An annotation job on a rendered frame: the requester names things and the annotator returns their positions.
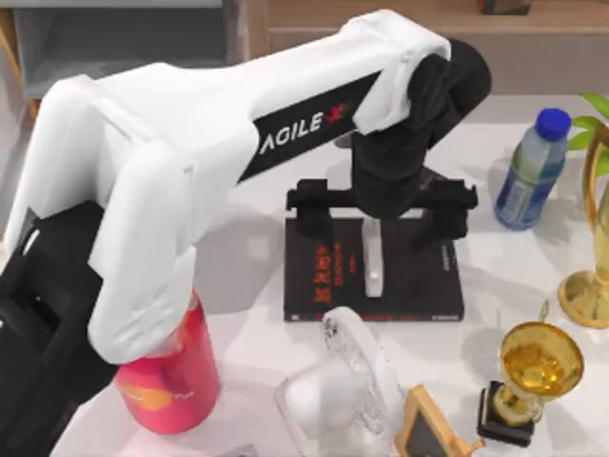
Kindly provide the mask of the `black book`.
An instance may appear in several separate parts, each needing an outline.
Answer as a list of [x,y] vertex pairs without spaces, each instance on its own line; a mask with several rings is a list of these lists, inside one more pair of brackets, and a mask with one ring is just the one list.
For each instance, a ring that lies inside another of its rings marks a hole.
[[285,222],[284,311],[287,322],[315,322],[335,307],[365,321],[458,322],[462,283],[450,240],[431,240],[422,219],[382,224],[383,292],[370,296],[364,280],[363,218],[337,218],[331,241]]

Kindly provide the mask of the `pale grey rounded box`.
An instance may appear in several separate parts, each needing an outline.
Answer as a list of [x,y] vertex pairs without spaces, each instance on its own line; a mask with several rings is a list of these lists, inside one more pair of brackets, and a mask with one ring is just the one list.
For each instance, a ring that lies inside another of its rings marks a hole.
[[367,297],[379,298],[383,294],[383,240],[380,220],[363,220],[362,241],[365,293]]

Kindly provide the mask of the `clear bottle with blue cap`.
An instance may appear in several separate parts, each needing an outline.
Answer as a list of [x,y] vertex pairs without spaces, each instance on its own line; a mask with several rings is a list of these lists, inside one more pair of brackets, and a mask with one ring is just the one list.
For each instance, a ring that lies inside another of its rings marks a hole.
[[524,133],[494,205],[502,225],[521,231],[540,220],[543,206],[564,168],[571,126],[572,119],[565,110],[546,108]]

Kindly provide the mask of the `tall gold trophy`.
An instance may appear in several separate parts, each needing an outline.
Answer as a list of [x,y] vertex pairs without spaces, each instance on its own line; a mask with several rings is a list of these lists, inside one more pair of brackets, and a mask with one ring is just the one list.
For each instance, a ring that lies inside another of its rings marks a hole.
[[609,183],[596,204],[596,169],[602,148],[609,148],[605,131],[597,131],[589,145],[582,176],[583,207],[593,234],[593,270],[570,274],[561,283],[558,298],[567,316],[584,327],[609,328]]

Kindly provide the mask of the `gold trophy with black base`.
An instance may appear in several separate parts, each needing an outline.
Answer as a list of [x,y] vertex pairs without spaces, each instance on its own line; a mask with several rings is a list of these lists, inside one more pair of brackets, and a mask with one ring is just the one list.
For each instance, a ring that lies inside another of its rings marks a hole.
[[582,352],[561,328],[528,321],[503,336],[499,365],[501,378],[481,391],[477,432],[485,439],[528,447],[545,404],[580,383]]

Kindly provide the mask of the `white and clear plastic object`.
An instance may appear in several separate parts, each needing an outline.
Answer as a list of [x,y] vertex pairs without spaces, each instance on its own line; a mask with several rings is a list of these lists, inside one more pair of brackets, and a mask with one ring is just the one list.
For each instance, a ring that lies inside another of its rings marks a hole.
[[404,393],[376,335],[353,309],[324,314],[322,361],[284,379],[275,398],[298,457],[399,457]]

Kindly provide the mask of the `green plant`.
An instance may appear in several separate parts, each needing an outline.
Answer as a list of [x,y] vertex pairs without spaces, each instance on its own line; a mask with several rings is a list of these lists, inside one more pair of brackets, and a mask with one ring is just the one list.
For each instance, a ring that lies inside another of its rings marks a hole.
[[597,115],[580,115],[572,119],[572,126],[576,129],[568,141],[569,150],[585,150],[593,139],[595,130],[601,124],[609,121],[609,97],[592,91],[583,91],[580,97],[584,99]]

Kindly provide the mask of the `wooden framed blackboard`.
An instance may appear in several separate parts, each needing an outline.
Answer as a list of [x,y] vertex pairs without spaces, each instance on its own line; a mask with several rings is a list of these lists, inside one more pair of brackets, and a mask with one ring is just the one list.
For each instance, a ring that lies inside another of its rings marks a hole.
[[467,443],[457,436],[423,385],[408,390],[394,443],[400,457],[472,457],[486,446],[482,437]]

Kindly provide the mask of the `dark red box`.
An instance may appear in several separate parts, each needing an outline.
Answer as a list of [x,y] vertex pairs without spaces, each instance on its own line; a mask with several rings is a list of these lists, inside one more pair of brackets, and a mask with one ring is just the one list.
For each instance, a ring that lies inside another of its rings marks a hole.
[[485,15],[525,15],[530,8],[530,0],[478,0],[481,14]]

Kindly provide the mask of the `red can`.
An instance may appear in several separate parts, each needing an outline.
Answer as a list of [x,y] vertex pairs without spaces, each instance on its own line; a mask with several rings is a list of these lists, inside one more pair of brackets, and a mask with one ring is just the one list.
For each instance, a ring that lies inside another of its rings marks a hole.
[[115,384],[134,420],[156,434],[186,432],[210,415],[220,376],[197,292],[162,349],[120,367]]

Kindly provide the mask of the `grey cabinet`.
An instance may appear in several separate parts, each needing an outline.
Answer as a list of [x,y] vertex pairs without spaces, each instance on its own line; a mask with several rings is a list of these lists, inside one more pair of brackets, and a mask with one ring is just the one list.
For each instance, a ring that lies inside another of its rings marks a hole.
[[236,57],[234,0],[0,0],[15,26],[23,93],[155,62],[214,68]]

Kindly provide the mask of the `wooden frame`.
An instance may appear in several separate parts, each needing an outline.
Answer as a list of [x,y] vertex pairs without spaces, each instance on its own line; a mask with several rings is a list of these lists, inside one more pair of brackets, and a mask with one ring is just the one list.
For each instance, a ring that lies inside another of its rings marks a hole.
[[24,79],[20,65],[13,9],[0,8],[0,48],[7,53],[10,68],[16,76],[20,89],[23,89]]

